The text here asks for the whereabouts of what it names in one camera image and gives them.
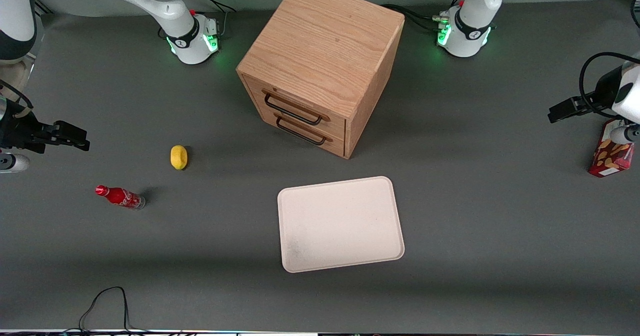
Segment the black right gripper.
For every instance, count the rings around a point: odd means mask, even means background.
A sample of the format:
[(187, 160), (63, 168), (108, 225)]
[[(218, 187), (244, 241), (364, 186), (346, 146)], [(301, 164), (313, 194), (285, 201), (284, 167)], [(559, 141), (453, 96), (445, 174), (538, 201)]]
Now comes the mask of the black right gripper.
[(26, 117), (16, 118), (9, 110), (1, 113), (0, 147), (2, 149), (21, 149), (34, 153), (45, 153), (46, 146), (70, 146), (89, 151), (90, 141), (87, 131), (66, 121), (55, 121), (53, 135), (45, 132), (45, 124), (37, 121), (30, 113)]

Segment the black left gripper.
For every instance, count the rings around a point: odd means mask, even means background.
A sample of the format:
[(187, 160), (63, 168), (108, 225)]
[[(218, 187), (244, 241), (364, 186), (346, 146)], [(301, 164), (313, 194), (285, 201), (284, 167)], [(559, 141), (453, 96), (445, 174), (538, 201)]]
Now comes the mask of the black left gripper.
[[(597, 112), (612, 111), (622, 78), (622, 66), (599, 78), (594, 90), (594, 109)], [(564, 119), (594, 112), (582, 97), (574, 96), (548, 109), (548, 120), (556, 123)]]

